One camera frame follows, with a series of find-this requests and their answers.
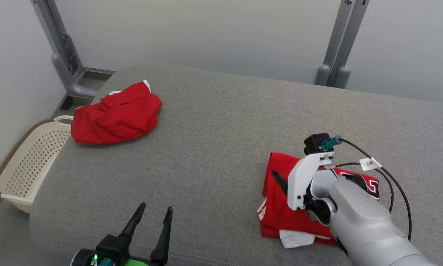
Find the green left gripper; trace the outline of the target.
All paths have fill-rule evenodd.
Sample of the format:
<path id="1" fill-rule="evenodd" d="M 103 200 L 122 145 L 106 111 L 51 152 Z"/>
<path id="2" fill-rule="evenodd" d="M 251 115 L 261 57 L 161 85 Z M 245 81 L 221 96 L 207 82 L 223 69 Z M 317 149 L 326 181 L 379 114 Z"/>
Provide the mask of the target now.
<path id="1" fill-rule="evenodd" d="M 119 237 L 132 239 L 134 231 L 142 219 L 145 207 L 146 207 L 145 202 L 142 202 L 137 207 L 136 211 L 129 219 L 122 232 L 119 234 Z M 159 266 L 159 265 L 166 265 L 168 263 L 170 236 L 172 229 L 172 217 L 173 217 L 173 208 L 168 207 L 166 215 L 164 216 L 163 219 L 163 228 L 159 236 L 159 240 L 156 244 L 156 247 L 150 255 L 150 261 L 145 261 L 143 259 L 129 259 L 124 264 L 124 266 Z"/>

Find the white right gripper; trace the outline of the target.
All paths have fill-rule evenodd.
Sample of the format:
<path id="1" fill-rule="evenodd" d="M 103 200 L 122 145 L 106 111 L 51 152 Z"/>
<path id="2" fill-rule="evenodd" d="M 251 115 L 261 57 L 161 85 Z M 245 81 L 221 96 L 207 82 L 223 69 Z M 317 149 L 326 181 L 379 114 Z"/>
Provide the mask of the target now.
<path id="1" fill-rule="evenodd" d="M 288 179 L 276 171 L 271 174 L 287 196 L 287 205 L 291 210 L 304 210 L 303 196 L 321 166 L 330 165 L 334 153 L 313 153 L 299 160 L 290 171 Z"/>

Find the red white basketball jersey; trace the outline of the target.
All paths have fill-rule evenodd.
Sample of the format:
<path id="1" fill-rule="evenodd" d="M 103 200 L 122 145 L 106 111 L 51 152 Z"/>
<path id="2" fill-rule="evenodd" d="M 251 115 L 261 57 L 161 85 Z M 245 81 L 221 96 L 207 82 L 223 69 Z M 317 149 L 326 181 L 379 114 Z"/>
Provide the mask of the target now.
<path id="1" fill-rule="evenodd" d="M 296 165 L 304 159 L 283 153 L 271 153 L 267 163 L 262 194 L 265 199 L 258 209 L 261 225 L 261 236 L 280 238 L 284 249 L 307 246 L 315 242 L 336 246 L 331 236 L 330 228 L 317 220 L 312 220 L 306 209 L 292 210 L 287 202 L 287 196 L 272 176 L 272 172 L 288 178 Z"/>

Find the red basketball shorts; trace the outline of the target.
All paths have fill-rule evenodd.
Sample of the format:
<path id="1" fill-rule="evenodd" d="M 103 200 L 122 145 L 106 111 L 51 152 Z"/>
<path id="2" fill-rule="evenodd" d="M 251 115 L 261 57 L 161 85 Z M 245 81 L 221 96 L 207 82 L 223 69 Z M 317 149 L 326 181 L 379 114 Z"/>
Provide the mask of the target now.
<path id="1" fill-rule="evenodd" d="M 100 102 L 74 111 L 71 135 L 76 143 L 113 144 L 137 139 L 157 125 L 162 106 L 147 80 L 113 91 Z"/>

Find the cream perforated laundry basket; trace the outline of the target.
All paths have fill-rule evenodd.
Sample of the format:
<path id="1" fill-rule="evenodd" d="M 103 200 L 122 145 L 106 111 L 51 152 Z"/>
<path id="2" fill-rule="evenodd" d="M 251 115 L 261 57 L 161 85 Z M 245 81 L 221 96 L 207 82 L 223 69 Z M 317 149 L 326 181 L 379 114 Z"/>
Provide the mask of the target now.
<path id="1" fill-rule="evenodd" d="M 71 136 L 73 116 L 36 123 L 22 136 L 0 166 L 0 198 L 30 214 L 49 169 Z"/>

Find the grey double metal post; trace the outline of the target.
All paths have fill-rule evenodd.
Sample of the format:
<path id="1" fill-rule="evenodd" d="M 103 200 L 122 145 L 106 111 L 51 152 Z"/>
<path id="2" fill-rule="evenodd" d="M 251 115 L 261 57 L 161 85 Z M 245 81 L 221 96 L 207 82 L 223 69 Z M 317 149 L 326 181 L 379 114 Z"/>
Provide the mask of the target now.
<path id="1" fill-rule="evenodd" d="M 315 85 L 344 89 L 350 77 L 346 66 L 370 0 L 341 0 L 326 55 Z"/>

